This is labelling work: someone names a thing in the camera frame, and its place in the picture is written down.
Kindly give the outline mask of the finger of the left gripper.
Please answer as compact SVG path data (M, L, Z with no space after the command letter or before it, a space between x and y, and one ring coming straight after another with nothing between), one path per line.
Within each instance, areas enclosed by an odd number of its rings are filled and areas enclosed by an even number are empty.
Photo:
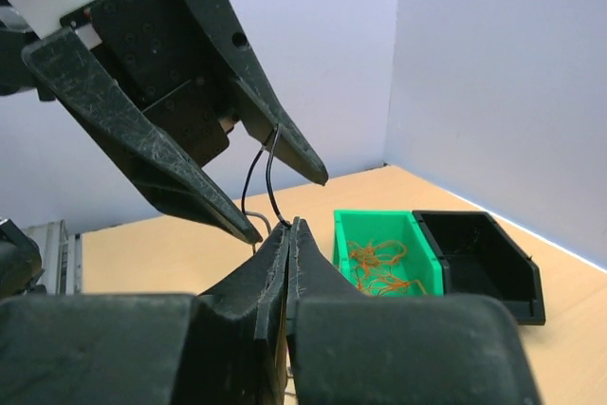
M261 241L248 218L142 114L73 30L62 28L25 46L22 59L156 210L216 227L250 245Z
M228 70L235 110L247 133L272 144L274 155L310 182L324 185L328 172L304 134L287 114L271 86L230 0L181 0Z

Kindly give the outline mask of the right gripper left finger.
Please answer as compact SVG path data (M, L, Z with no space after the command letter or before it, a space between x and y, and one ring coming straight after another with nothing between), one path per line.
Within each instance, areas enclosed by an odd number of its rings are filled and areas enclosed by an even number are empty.
M280 404L289 231L200 295L32 293L36 244L1 226L5 404Z

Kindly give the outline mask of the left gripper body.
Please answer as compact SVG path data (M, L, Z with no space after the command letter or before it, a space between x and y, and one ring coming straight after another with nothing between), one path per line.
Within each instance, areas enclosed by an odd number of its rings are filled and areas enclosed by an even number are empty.
M232 106L212 67L210 43L181 0L98 0L60 23L93 28L101 39L95 56L197 165L228 148L221 121Z

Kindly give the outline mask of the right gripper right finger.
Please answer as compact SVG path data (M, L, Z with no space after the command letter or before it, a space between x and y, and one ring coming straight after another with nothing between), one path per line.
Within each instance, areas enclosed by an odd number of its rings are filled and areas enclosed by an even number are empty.
M287 341L302 404L539 404L506 307L470 294L370 297L289 232Z

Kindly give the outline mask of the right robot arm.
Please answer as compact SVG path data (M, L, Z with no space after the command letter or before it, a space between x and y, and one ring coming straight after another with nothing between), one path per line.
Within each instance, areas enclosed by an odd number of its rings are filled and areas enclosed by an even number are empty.
M5 404L538 404L517 326L480 296L372 298L307 223L199 295L47 295L1 224Z

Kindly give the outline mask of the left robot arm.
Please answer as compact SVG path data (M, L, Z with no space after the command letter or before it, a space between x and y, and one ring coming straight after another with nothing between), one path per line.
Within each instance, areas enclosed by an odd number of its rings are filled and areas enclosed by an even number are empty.
M305 179L328 172L281 106L230 0L1 0L1 92L57 101L165 214L259 231L205 166L242 124Z

